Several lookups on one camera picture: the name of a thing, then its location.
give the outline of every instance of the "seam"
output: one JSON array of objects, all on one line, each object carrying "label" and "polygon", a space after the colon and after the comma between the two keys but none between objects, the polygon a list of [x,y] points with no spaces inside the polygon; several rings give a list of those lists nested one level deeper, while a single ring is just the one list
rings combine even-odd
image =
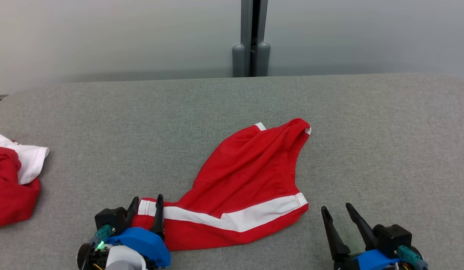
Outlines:
[{"label": "seam", "polygon": [[299,207],[302,207],[302,205],[300,204],[300,201],[299,201],[299,198],[297,198],[297,195],[293,195],[294,198],[295,198],[295,201],[297,202],[297,204],[299,205]]}]

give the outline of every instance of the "red cloth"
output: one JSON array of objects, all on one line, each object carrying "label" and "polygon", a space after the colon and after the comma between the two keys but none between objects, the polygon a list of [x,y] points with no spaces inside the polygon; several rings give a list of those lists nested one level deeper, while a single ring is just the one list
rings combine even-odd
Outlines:
[{"label": "red cloth", "polygon": [[0,226],[29,219],[37,202],[40,181],[18,184],[20,167],[17,152],[0,147]]},{"label": "red cloth", "polygon": [[[261,124],[224,140],[178,202],[165,202],[165,244],[171,251],[247,244],[296,222],[308,203],[295,186],[295,164],[310,126],[294,119]],[[149,229],[155,199],[143,198],[133,226]]]}]

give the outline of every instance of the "red athletic shorts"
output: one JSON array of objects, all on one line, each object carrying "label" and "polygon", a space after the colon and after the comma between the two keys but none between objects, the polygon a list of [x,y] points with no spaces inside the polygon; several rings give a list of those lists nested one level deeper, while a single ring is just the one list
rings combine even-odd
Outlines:
[{"label": "red athletic shorts", "polygon": [[[310,125],[294,119],[261,123],[225,139],[178,202],[165,202],[165,244],[171,251],[247,244],[293,224],[308,209],[295,186],[295,164]],[[132,226],[149,229],[155,199],[143,198]]]}]

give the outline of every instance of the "white stripe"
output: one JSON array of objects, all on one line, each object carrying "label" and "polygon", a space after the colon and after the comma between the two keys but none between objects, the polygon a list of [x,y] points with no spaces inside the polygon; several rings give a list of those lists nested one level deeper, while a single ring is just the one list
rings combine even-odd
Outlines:
[{"label": "white stripe", "polygon": [[267,128],[265,128],[265,126],[261,122],[256,123],[255,125],[259,128],[260,131],[263,131],[263,130],[267,129]]},{"label": "white stripe", "polygon": [[[306,204],[307,200],[303,194],[298,193],[297,195],[276,198],[253,205],[237,212],[224,213],[220,219],[176,206],[164,207],[164,217],[166,219],[194,222],[241,233],[287,215]],[[154,217],[155,202],[142,200],[139,205],[138,214]]]}]

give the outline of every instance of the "gray table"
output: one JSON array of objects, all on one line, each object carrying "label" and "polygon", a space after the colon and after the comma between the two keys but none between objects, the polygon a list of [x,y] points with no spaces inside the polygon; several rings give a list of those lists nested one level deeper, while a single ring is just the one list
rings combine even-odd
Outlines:
[{"label": "gray table", "polygon": [[431,269],[464,269],[464,81],[442,75],[62,84],[0,102],[0,133],[50,147],[30,220],[0,228],[0,269],[77,269],[93,216],[135,195],[178,200],[213,149],[257,122],[312,134],[297,163],[309,210],[245,246],[172,253],[171,269],[331,269],[326,205],[352,252],[345,203],[401,224]]}]

